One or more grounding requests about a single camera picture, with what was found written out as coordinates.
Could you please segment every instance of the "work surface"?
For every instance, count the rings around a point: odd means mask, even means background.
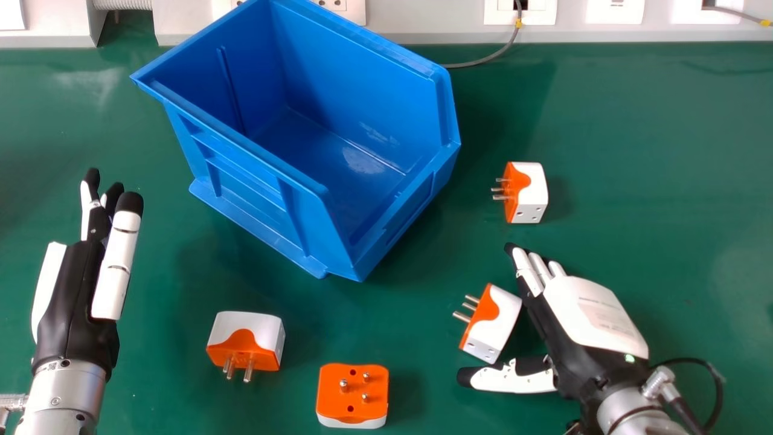
[[[464,324],[451,312],[488,282],[515,290],[506,241],[613,289],[653,362],[713,362],[727,378],[716,433],[769,432],[773,45],[521,46],[453,72],[462,151],[451,182],[353,283],[312,278],[188,193],[162,108],[128,78],[164,51],[149,26],[127,15],[97,50],[0,52],[0,392],[28,391],[43,253],[77,240],[78,183],[97,166],[145,197],[102,433],[334,433],[315,395],[319,367],[340,361],[391,370],[380,433],[561,435],[576,404],[455,381],[478,361],[457,349]],[[491,49],[417,51],[458,61]],[[507,160],[544,165],[542,224],[507,225],[491,201]],[[280,372],[223,378],[204,351],[221,310],[284,319]],[[510,355],[541,350],[525,323],[515,342]],[[707,416],[709,376],[677,375]]]

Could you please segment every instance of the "storage bin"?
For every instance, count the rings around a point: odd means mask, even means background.
[[[459,150],[443,67],[309,0],[251,0],[131,78],[190,191],[313,276],[363,281]]]

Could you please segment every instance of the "robotic arm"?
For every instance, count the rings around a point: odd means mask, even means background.
[[[567,431],[576,435],[687,435],[664,404],[690,433],[707,432],[676,390],[673,372],[663,365],[650,369],[647,343],[612,291],[568,276],[560,263],[513,243],[505,252],[547,355],[462,368],[461,385],[516,394],[558,391],[581,404],[582,419]]]
[[[95,433],[143,210],[139,194],[116,183],[99,197],[99,184],[96,169],[80,184],[80,241],[46,250],[32,305],[32,387],[0,396],[0,435],[22,411],[16,435]]]

